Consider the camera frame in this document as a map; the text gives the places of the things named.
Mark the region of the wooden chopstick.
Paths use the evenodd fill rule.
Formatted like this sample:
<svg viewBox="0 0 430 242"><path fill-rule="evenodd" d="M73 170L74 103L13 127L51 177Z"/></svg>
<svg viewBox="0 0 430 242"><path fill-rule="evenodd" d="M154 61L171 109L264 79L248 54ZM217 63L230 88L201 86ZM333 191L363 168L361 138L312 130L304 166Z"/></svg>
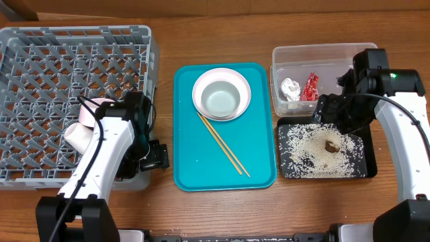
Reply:
<svg viewBox="0 0 430 242"><path fill-rule="evenodd" d="M226 150L230 153L230 156L232 157L233 161L238 165L238 167L240 168L240 170L242 171L242 173L245 174L247 177L250 177L249 172L245 169L244 165L239 161L239 159L237 158L237 156L233 153L233 151L227 145L227 143L223 140L223 138L218 134L218 132L216 131L216 129L211 125L211 123L208 121L208 119L206 117L204 117L204 119L208 122L210 128L213 129L215 135L220 139L221 143L226 147Z"/></svg>
<svg viewBox="0 0 430 242"><path fill-rule="evenodd" d="M232 157L230 156L230 153L226 150L226 147L221 143L220 139L215 135L213 129L210 128L208 122L204 119L204 117L199 112L196 112L196 113L197 113L198 117L200 118L200 120L202 121L202 123L204 124L204 126L206 127L206 129L208 130L208 132L211 134L212 138L216 141L218 146L221 148L222 152L226 155L228 160L232 163L233 167L237 170L239 175L242 175L243 174L242 171L240 170L238 165L233 161Z"/></svg>

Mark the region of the pink bowl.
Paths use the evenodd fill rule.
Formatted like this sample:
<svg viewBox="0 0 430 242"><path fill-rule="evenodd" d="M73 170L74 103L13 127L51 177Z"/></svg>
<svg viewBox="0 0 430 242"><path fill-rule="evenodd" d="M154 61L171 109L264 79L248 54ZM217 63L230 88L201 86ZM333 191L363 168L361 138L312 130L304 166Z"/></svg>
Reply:
<svg viewBox="0 0 430 242"><path fill-rule="evenodd" d="M103 102L114 102L114 100L112 100L112 99L101 98L101 97L100 98L93 98L93 99L91 99L91 101L94 101L97 104L102 104ZM89 101L85 101L85 104L91 109L91 111L93 113L95 113L96 109L98 109L97 105L95 105ZM95 124L95 118L89 113L87 108L85 108L84 106L81 106L78 121L80 124L82 124L86 127L89 127L89 128L93 128L94 124Z"/></svg>

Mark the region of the white round plate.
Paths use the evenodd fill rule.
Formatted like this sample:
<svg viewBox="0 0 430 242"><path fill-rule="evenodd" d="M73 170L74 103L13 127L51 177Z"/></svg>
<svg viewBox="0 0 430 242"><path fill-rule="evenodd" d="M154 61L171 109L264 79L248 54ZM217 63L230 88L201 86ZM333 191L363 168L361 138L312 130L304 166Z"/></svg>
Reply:
<svg viewBox="0 0 430 242"><path fill-rule="evenodd" d="M197 111L208 119L229 121L242 115L251 103L251 87L238 71L215 68L200 75L192 90Z"/></svg>

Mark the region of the white tissue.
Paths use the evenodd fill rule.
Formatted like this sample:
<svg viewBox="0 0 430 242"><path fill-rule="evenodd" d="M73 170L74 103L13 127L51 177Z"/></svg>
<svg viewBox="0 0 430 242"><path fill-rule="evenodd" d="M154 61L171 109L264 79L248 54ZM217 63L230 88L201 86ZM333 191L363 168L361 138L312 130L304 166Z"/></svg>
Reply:
<svg viewBox="0 0 430 242"><path fill-rule="evenodd" d="M300 85L298 82L285 78L280 86L281 92L289 102L296 102L300 100Z"/></svg>

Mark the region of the white paper cup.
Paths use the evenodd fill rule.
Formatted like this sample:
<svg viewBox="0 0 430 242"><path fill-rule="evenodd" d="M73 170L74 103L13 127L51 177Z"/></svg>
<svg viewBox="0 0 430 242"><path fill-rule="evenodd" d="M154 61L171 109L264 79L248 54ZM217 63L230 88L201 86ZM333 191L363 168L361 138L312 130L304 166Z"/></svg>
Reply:
<svg viewBox="0 0 430 242"><path fill-rule="evenodd" d="M85 153L92 136L93 131L79 122L73 123L64 132L64 139L81 155Z"/></svg>

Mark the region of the grey bowl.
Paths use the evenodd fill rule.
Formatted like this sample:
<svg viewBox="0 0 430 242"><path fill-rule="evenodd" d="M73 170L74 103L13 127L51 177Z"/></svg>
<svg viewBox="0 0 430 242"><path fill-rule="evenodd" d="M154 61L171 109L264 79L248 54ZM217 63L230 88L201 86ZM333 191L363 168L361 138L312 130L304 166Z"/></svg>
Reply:
<svg viewBox="0 0 430 242"><path fill-rule="evenodd" d="M209 84L201 95L203 113L211 118L227 118L237 110L240 101L238 89L226 81Z"/></svg>

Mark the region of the brown food scrap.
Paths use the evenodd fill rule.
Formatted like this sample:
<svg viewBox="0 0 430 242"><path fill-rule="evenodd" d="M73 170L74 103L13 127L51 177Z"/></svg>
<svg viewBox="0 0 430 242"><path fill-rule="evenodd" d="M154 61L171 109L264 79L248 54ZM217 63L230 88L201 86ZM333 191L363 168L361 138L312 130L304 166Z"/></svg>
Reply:
<svg viewBox="0 0 430 242"><path fill-rule="evenodd" d="M327 140L325 142L325 150L330 153L338 153L340 148L334 142Z"/></svg>

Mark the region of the red snack wrapper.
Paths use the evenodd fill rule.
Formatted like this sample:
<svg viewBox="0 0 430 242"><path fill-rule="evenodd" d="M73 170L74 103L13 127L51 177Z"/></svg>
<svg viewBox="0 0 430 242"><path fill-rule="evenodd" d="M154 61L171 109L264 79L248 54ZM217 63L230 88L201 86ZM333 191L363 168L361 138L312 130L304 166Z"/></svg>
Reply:
<svg viewBox="0 0 430 242"><path fill-rule="evenodd" d="M316 101L318 99L318 79L319 77L315 75L315 73L309 75L302 95L300 96L301 101Z"/></svg>

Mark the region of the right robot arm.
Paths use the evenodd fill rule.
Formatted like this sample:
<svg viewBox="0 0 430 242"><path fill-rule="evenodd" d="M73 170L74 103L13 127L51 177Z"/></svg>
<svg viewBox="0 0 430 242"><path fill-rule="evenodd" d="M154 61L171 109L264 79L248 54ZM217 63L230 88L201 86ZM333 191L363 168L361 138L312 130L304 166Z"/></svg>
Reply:
<svg viewBox="0 0 430 242"><path fill-rule="evenodd" d="M394 163L399 203L372 223L333 225L329 241L428 241L429 121L419 73L391 69L383 48L367 48L337 83L342 93L321 95L313 118L342 134L378 120Z"/></svg>

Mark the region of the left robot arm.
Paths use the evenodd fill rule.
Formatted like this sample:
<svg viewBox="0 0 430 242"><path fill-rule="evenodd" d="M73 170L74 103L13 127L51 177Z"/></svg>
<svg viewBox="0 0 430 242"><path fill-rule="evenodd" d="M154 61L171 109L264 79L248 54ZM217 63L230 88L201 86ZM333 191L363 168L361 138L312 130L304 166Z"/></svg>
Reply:
<svg viewBox="0 0 430 242"><path fill-rule="evenodd" d="M118 229L108 200L121 167L150 171L169 167L167 146L151 140L155 106L141 91L103 102L90 114L93 135L68 182L36 207L41 241L148 241L140 229Z"/></svg>

